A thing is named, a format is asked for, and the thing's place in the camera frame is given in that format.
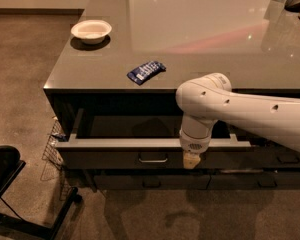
metal handle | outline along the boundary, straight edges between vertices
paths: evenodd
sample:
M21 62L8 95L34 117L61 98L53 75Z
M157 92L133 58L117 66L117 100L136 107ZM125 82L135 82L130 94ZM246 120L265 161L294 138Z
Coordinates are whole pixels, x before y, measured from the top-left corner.
M141 153L139 153L139 162L143 164L163 164L168 162L168 155L165 153L165 159L158 159L158 160L144 160L141 158Z

brown floor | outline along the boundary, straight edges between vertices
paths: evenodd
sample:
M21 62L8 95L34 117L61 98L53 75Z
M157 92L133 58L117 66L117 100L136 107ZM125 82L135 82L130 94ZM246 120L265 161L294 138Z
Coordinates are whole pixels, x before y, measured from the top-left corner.
M0 144L27 165L4 194L23 218L51 226L68 184L79 187L57 239L300 239L300 190L98 191L44 159L54 116L43 93L78 16L0 15ZM0 212L12 215L0 201ZM0 228L0 239L36 239Z

